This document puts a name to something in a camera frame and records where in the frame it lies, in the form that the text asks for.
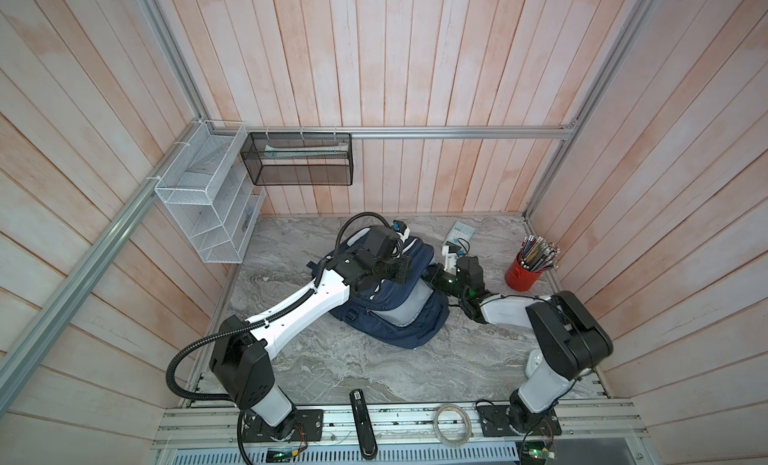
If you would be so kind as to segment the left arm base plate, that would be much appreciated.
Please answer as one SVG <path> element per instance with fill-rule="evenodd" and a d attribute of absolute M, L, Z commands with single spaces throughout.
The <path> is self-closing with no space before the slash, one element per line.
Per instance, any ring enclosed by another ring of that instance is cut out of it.
<path fill-rule="evenodd" d="M 271 427 L 254 412 L 247 411 L 240 427 L 240 436 L 244 443 L 315 442 L 322 437 L 323 424 L 324 411 L 320 408 L 298 409 L 278 427 Z"/>

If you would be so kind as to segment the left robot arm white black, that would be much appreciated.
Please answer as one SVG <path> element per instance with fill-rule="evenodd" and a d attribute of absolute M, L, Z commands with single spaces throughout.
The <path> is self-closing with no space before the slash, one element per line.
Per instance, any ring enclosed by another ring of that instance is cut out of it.
<path fill-rule="evenodd" d="M 336 236 L 332 253 L 315 266 L 314 278 L 277 305 L 230 329 L 205 336 L 184 347 L 166 369 L 166 386 L 192 401 L 230 401 L 282 432 L 295 421 L 295 405 L 276 384 L 272 360 L 299 333 L 352 296 L 389 280 L 406 282 L 411 257 L 405 253 L 410 229 L 401 220 L 389 223 L 375 212 L 348 219 Z M 224 394 L 203 394 L 182 388 L 175 378 L 181 361 L 210 343 L 211 370 Z"/>

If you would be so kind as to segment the light green calculator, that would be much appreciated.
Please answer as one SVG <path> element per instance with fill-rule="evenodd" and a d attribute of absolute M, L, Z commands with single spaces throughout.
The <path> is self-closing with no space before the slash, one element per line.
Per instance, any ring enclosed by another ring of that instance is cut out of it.
<path fill-rule="evenodd" d="M 456 221 L 448 232 L 445 242 L 460 247 L 468 246 L 474 233 L 475 228 L 473 226 L 462 221 Z"/>

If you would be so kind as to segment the navy blue student backpack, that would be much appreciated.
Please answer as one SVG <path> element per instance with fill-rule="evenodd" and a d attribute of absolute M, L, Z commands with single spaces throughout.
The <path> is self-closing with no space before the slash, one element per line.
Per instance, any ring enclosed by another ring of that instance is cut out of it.
<path fill-rule="evenodd" d="M 324 258 L 323 263 L 309 262 L 312 276 L 327 270 L 335 251 L 362 243 L 370 227 L 359 230 Z M 449 316 L 448 299 L 431 288 L 422 274 L 434 263 L 434 248 L 418 237 L 409 236 L 404 252 L 411 258 L 407 281 L 397 284 L 384 280 L 376 287 L 351 294 L 330 314 L 358 331 L 389 345 L 415 349 L 427 343 L 445 324 Z"/>

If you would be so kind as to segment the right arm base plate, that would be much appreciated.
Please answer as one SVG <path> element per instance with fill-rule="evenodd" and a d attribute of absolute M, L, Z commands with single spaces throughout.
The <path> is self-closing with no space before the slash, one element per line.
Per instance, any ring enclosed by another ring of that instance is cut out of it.
<path fill-rule="evenodd" d="M 496 405 L 487 400 L 475 403 L 484 437 L 560 436 L 562 427 L 555 410 L 541 414 L 515 415 L 508 404 Z"/>

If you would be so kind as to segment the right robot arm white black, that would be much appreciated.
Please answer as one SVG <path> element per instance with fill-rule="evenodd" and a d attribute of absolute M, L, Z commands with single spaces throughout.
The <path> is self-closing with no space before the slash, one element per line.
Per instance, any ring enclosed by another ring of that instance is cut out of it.
<path fill-rule="evenodd" d="M 533 331 L 542 360 L 510 395 L 510 428 L 523 434 L 550 415 L 577 379 L 614 351 L 607 332 L 570 291 L 547 296 L 502 295 L 485 287 L 475 256 L 458 259 L 453 273 L 431 264 L 422 278 L 433 289 L 457 299 L 458 307 L 481 324 Z"/>

